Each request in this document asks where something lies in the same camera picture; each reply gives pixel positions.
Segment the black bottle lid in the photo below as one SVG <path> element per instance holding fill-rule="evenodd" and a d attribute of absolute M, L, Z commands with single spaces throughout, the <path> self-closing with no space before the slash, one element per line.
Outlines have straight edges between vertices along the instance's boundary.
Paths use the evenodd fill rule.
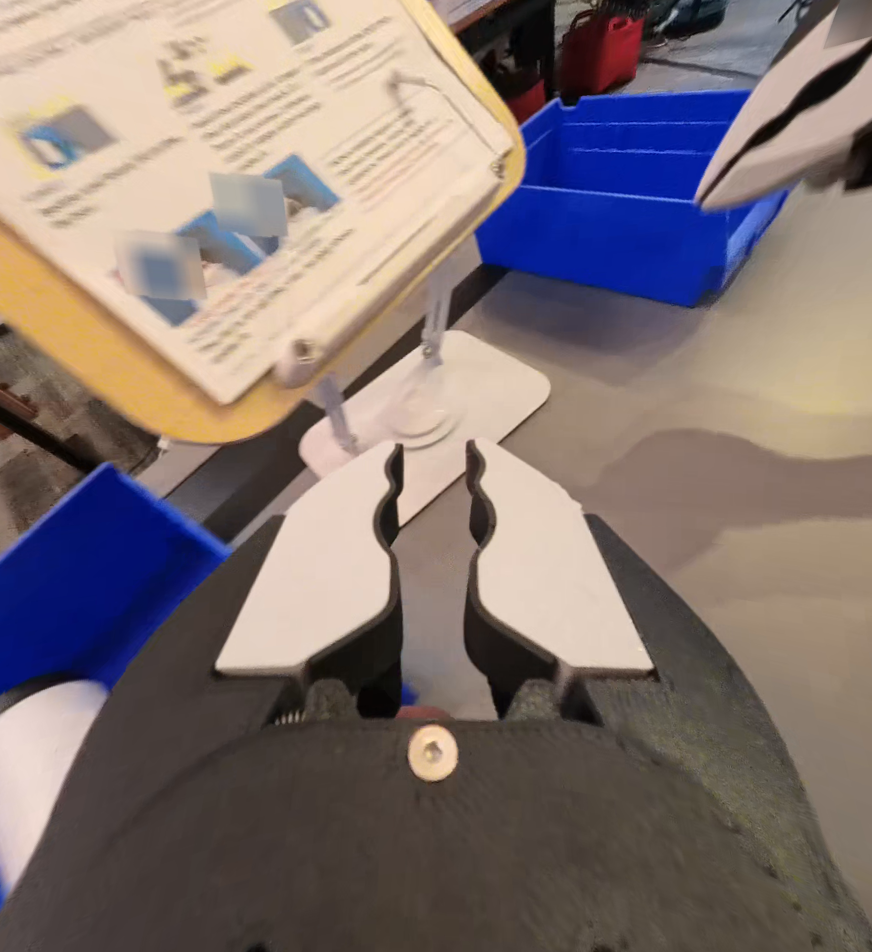
<path fill-rule="evenodd" d="M 32 696 L 64 684 L 85 684 L 91 686 L 98 695 L 109 696 L 109 688 L 100 681 L 80 678 L 70 671 L 58 671 L 26 679 L 1 692 L 0 716 Z"/>

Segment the white bottle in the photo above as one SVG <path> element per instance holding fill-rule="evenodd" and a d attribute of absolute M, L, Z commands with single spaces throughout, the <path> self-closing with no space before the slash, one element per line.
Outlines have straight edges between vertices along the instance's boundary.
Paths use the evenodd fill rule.
<path fill-rule="evenodd" d="M 20 880 L 65 779 L 109 697 L 64 684 L 0 716 L 0 891 Z"/>

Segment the red container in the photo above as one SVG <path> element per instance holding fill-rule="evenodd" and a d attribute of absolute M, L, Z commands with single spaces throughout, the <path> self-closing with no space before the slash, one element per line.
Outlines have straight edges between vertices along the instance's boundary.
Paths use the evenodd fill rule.
<path fill-rule="evenodd" d="M 563 101 L 618 89 L 635 77 L 646 12 L 587 8 L 571 20 L 561 40 L 558 85 Z"/>
<path fill-rule="evenodd" d="M 517 125 L 524 125 L 547 104 L 544 79 L 534 70 L 520 70 L 503 75 L 497 90 Z"/>

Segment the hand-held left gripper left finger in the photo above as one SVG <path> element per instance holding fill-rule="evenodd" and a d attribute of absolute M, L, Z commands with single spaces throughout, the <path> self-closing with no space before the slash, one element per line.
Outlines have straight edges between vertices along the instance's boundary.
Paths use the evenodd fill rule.
<path fill-rule="evenodd" d="M 217 674 L 301 685 L 336 680 L 361 714 L 397 714 L 404 626 L 392 546 L 404 470 L 404 447 L 380 443 L 287 509 L 218 655 Z"/>

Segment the blue plastic bin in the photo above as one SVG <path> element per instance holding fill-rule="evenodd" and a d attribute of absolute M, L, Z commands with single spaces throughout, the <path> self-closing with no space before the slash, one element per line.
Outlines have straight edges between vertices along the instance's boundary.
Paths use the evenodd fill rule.
<path fill-rule="evenodd" d="M 230 554 L 130 477 L 97 468 L 0 555 L 0 693 L 58 671 L 110 693 Z"/>
<path fill-rule="evenodd" d="M 787 201 L 693 198 L 748 89 L 549 102 L 521 126 L 522 183 L 476 232 L 485 264 L 656 302 L 718 296 Z"/>

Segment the clear round stand foot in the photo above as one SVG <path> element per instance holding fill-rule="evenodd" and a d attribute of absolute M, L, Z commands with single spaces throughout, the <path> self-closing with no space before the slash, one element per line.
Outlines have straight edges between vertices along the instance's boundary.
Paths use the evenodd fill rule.
<path fill-rule="evenodd" d="M 382 425 L 393 440 L 410 449 L 423 449 L 453 434 L 463 416 L 454 387 L 419 387 L 400 392 L 386 404 Z"/>

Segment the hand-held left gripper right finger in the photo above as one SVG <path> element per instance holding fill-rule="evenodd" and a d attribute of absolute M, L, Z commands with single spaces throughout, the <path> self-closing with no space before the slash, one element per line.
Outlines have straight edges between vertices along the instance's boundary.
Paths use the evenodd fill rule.
<path fill-rule="evenodd" d="M 645 647 L 583 506 L 488 439 L 466 444 L 466 654 L 504 718 L 529 682 L 561 706 L 587 679 L 653 680 Z"/>

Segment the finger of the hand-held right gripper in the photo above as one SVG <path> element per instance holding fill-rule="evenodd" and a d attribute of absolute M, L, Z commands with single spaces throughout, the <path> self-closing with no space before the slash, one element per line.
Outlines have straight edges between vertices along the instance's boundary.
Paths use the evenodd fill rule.
<path fill-rule="evenodd" d="M 872 121 L 872 37 L 809 36 L 749 94 L 694 194 L 704 211 L 758 200 L 847 157 Z"/>
<path fill-rule="evenodd" d="M 836 2 L 802 22 L 731 127 L 731 149 L 839 146 L 872 120 L 872 2 Z"/>

